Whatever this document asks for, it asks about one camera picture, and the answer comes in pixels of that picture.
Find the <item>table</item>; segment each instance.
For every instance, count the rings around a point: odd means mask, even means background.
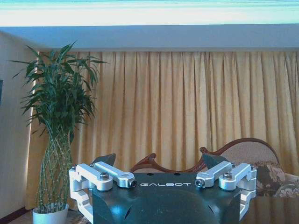
[[[241,224],[299,224],[299,198],[256,197]]]

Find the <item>black plastic part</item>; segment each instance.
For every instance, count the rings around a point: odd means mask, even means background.
[[[217,164],[223,161],[228,161],[226,158],[220,155],[211,155],[211,154],[203,153],[202,157],[208,169],[216,166]]]
[[[237,224],[240,190],[223,191],[218,181],[199,190],[196,173],[136,173],[137,186],[93,189],[94,224]]]
[[[112,153],[112,154],[109,154],[109,155],[97,157],[93,161],[93,163],[96,163],[96,162],[105,162],[105,163],[109,164],[110,166],[113,166],[114,162],[115,162],[115,158],[116,158],[116,154]]]

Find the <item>carved wooden frame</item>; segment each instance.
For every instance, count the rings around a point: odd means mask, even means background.
[[[237,139],[234,141],[231,141],[230,143],[226,144],[225,146],[223,146],[222,148],[220,148],[219,150],[215,151],[215,152],[211,152],[209,150],[207,150],[207,148],[205,147],[200,147],[200,151],[202,153],[207,153],[207,154],[213,154],[213,155],[221,155],[223,152],[225,152],[226,150],[228,150],[230,147],[241,143],[241,142],[247,142],[247,141],[251,141],[251,142],[259,142],[265,146],[267,146],[275,155],[278,163],[279,163],[279,159],[278,156],[276,154],[276,152],[273,150],[273,148],[265,141],[261,140],[261,139],[255,139],[255,138],[242,138],[242,139]],[[137,164],[135,164],[131,169],[130,172],[134,172],[138,169],[144,169],[144,168],[152,168],[152,169],[156,169],[162,172],[166,172],[166,173],[181,173],[181,172],[199,172],[200,170],[202,170],[203,168],[206,167],[203,158],[201,157],[200,160],[198,161],[198,163],[187,170],[171,170],[171,169],[166,169],[164,167],[161,167],[160,165],[158,165],[155,161],[156,158],[156,154],[152,153],[148,156],[146,156],[144,159],[140,160]]]

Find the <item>white ceiling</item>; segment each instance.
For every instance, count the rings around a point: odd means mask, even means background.
[[[39,50],[299,49],[296,0],[89,1],[0,3],[0,32]]]

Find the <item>green leaf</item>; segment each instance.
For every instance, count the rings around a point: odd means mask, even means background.
[[[82,64],[88,70],[90,82],[91,82],[91,85],[93,86],[93,83],[97,82],[97,77],[96,77],[95,73],[91,70],[91,68],[87,66],[85,61],[82,61]]]
[[[29,123],[29,124],[30,124],[30,123]],[[28,125],[29,125],[29,124],[28,124]],[[38,132],[38,130],[33,131],[32,134],[35,134],[36,132]]]
[[[21,69],[17,74],[15,74],[14,76],[13,76],[13,78],[14,77],[16,77],[16,76],[18,76],[22,71],[24,71],[25,69]]]
[[[64,58],[64,56],[66,55],[66,53],[70,51],[70,49],[73,47],[75,42],[72,44],[68,44],[68,45],[64,46],[63,48],[61,48],[61,50],[59,51],[59,56],[57,57],[57,58],[59,58],[59,61],[61,61]]]
[[[71,73],[73,74],[74,73],[74,70],[71,68],[70,64],[68,64],[67,62],[64,62],[64,63],[61,63],[65,70],[68,72],[68,73]]]
[[[74,62],[77,62],[77,60],[76,59],[71,59],[71,60],[68,60],[68,61],[66,61],[67,63],[74,63]]]
[[[22,62],[22,61],[15,61],[15,60],[9,60],[9,62],[16,62],[16,63],[30,64],[30,62]]]
[[[77,92],[76,90],[71,90],[71,93],[73,94],[73,97],[75,98],[75,101],[77,100]]]
[[[70,132],[70,143],[72,143],[73,142],[73,140],[74,140],[74,132],[73,131],[71,131]]]
[[[85,80],[83,80],[83,82],[85,83],[85,85],[87,86],[88,90],[91,91],[90,85],[88,82],[86,82]]]
[[[46,128],[43,129],[42,133],[39,135],[39,137],[41,137],[43,135],[43,133],[45,132]]]
[[[68,57],[71,57],[71,58],[74,58],[74,59],[76,59],[77,57],[76,56],[74,56],[74,55],[65,55],[65,58],[68,58]]]
[[[67,81],[71,76],[70,75],[67,75],[65,76],[61,81],[64,83],[65,81]]]
[[[41,87],[43,84],[35,84],[29,92],[36,90],[37,88]]]
[[[108,63],[108,62],[104,62],[104,61],[98,61],[98,60],[90,60],[91,62],[94,62],[94,63]]]
[[[49,55],[50,60],[53,61],[54,56],[55,56],[55,53],[56,53],[56,51],[54,51],[54,50],[52,50],[52,51],[50,52],[50,55]]]
[[[96,69],[94,69],[94,68],[90,68],[90,69],[93,71],[95,80],[96,80],[96,82],[98,83],[98,82],[99,82],[99,78],[98,78],[98,76],[96,75],[96,74],[97,74]]]
[[[30,47],[30,46],[28,46],[28,45],[26,45],[33,53],[34,53],[34,55],[36,56],[36,57],[38,57],[39,58],[39,54],[32,48],[32,47]]]

